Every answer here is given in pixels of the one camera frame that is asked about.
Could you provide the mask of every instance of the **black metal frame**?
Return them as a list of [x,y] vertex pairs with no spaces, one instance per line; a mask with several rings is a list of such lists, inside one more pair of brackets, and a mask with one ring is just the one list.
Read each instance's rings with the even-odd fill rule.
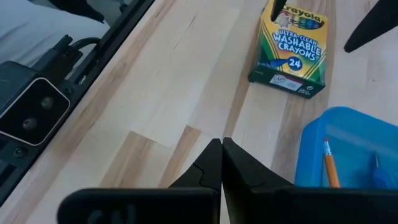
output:
[[2,205],[25,173],[47,147],[62,124],[83,98],[89,87],[111,60],[118,48],[138,24],[155,0],[133,0],[115,24],[105,33],[100,43],[75,70],[74,74],[57,86],[71,103],[71,109],[57,124],[50,136],[39,146],[10,140],[0,135],[0,205]]

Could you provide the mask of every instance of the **yellow pencil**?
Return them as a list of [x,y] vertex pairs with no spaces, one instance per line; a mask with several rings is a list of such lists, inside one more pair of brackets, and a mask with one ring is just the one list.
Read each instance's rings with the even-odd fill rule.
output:
[[328,138],[325,138],[324,153],[325,153],[324,157],[326,164],[326,172],[328,173],[330,187],[340,188],[340,182],[338,180],[335,160],[333,158],[333,155],[331,154]]

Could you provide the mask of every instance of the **light wood surface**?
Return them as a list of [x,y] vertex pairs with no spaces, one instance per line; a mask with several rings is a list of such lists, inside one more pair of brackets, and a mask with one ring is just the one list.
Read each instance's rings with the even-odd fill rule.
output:
[[[0,208],[0,223],[55,223],[87,187],[166,187],[212,138],[231,136],[293,182],[303,127],[331,106],[398,124],[397,30],[343,46],[376,0],[296,0],[328,16],[326,88],[311,100],[248,83],[267,0],[156,0]],[[221,223],[229,223],[222,200]]]

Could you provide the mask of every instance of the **blue pen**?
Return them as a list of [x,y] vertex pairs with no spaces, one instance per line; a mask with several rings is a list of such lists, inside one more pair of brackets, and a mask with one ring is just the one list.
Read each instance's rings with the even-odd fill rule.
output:
[[393,189],[394,183],[390,178],[390,175],[380,167],[379,156],[374,153],[374,170],[372,173],[372,185],[375,189]]

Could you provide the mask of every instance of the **crayola crayon box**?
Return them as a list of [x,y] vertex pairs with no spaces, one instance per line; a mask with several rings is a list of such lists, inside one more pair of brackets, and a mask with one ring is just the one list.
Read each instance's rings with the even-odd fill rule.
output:
[[249,81],[311,98],[325,87],[327,18],[286,4],[271,22],[273,3],[261,16]]

